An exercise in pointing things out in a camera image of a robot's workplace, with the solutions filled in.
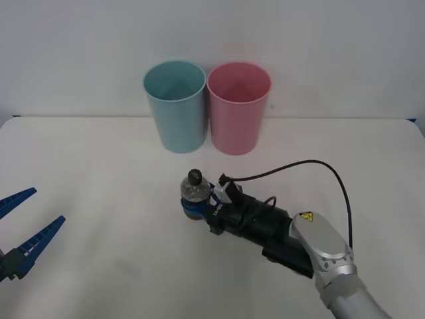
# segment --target pink cup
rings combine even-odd
[[[232,62],[208,75],[211,136],[215,147],[230,155],[255,148],[272,81],[255,64]]]

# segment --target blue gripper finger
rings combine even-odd
[[[28,197],[34,195],[36,192],[37,190],[32,187],[0,200],[0,219],[9,214],[14,208],[20,205]]]
[[[45,227],[42,231],[32,236],[28,241],[17,248],[26,256],[25,261],[16,272],[19,279],[22,279],[34,266],[36,259],[50,243],[64,222],[65,217],[60,216],[49,226]]]

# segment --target yellow warning sticker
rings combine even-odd
[[[307,219],[310,223],[313,221],[313,213],[312,212],[308,212],[308,213],[300,213],[301,217],[303,217],[304,219]]]

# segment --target bottle cap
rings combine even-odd
[[[187,180],[192,186],[202,183],[202,173],[199,169],[191,169],[187,174]]]

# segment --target table surface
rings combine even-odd
[[[406,120],[267,119],[255,150],[228,156],[209,138],[190,154],[160,144],[151,118],[15,118],[0,130],[0,198],[38,193],[0,222],[3,251],[66,222],[23,280],[0,284],[0,317],[332,318],[314,281],[261,248],[184,216],[191,168],[216,182],[317,159],[341,175],[359,274],[394,318],[425,313],[425,139]],[[307,164],[243,183],[290,215],[316,211],[347,236],[333,174]]]

